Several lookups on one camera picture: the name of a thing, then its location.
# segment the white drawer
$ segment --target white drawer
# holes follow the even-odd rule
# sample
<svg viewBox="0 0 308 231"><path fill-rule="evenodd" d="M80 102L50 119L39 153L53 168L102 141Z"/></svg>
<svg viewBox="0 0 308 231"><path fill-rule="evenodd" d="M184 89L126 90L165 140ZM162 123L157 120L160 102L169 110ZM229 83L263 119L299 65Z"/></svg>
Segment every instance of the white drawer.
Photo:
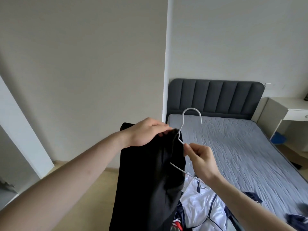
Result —
<svg viewBox="0 0 308 231"><path fill-rule="evenodd" d="M288 110L284 120L308 122L308 111Z"/></svg>

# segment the white wire hanger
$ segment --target white wire hanger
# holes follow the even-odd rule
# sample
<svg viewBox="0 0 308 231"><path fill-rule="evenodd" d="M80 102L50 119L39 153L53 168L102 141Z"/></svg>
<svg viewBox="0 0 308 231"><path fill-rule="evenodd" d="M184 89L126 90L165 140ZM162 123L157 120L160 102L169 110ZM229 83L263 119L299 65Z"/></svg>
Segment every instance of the white wire hanger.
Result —
<svg viewBox="0 0 308 231"><path fill-rule="evenodd" d="M193 110L197 111L197 113L198 113L199 116L200 116L200 121L201 121L201 124L202 124L202 116L201 116L201 113L199 112L198 109L195 109L195 108L187 108L187 109L185 109L185 110L183 111L183 113L182 113L183 123L182 123L182 125L181 125L181 128L179 129L179 132L178 132L179 137L177 138L182 144L184 144L184 143L180 140L180 135L181 135L180 131L181 131L183 125L184 125L184 113L185 113L187 110L189 110L189 109L193 109ZM174 165L173 163L171 163L171 162L170 162L170 164L171 164L172 166L174 166L175 168L177 168L179 171L182 171L183 173L187 174L188 176L190 176L190 177L196 179L197 181L199 181L199 185L201 185L201 180L200 180L199 178L194 177L194 176L191 175L189 172L185 172L184 170L182 170L182 169L180 169L179 167L175 166L175 165Z"/></svg>

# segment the left arm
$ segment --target left arm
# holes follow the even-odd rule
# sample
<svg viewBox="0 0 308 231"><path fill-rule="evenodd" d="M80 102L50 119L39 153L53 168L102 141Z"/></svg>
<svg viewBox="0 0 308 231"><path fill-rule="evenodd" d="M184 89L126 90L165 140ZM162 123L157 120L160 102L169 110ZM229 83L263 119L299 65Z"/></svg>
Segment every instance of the left arm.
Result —
<svg viewBox="0 0 308 231"><path fill-rule="evenodd" d="M113 133L23 192L0 211L0 230L52 230L123 148L142 146L171 130L147 118Z"/></svg>

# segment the headboard panel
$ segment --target headboard panel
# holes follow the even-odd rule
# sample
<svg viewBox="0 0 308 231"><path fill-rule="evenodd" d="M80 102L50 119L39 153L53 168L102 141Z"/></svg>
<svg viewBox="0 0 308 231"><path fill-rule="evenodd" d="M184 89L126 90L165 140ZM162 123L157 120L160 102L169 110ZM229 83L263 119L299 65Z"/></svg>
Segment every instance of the headboard panel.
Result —
<svg viewBox="0 0 308 231"><path fill-rule="evenodd" d="M196 108L202 116L252 118L264 91L260 82L176 78L169 84L169 114L182 114ZM198 115L193 110L187 115Z"/></svg>

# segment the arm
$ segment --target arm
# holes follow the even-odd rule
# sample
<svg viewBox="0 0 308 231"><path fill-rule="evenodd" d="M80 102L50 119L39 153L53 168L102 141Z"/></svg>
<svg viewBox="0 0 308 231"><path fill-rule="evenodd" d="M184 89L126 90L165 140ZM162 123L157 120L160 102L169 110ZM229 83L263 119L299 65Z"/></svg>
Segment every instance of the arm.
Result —
<svg viewBox="0 0 308 231"><path fill-rule="evenodd" d="M220 174L210 147L184 144L195 173L222 199L245 230L290 230L287 223L240 192Z"/></svg>
<svg viewBox="0 0 308 231"><path fill-rule="evenodd" d="M147 118L113 133L30 187L2 211L0 230L52 230L122 149L142 146L167 124Z"/></svg>

